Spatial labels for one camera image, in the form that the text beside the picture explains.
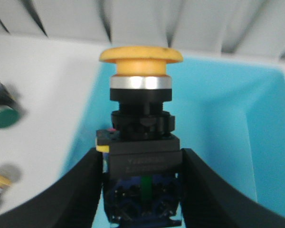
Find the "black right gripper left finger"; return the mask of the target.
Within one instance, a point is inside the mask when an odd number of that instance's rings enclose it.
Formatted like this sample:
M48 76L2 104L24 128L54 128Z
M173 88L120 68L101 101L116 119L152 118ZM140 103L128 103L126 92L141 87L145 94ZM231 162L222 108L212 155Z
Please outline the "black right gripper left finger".
M90 228L102 187L102 154L92 148L61 179L0 215L0 228Z

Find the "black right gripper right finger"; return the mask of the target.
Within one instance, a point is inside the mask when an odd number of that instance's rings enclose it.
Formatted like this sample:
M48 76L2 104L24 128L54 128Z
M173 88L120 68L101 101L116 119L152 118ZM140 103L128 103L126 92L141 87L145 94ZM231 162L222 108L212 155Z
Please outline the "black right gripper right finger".
M285 228L285 218L252 201L217 175L192 149L182 149L188 228Z

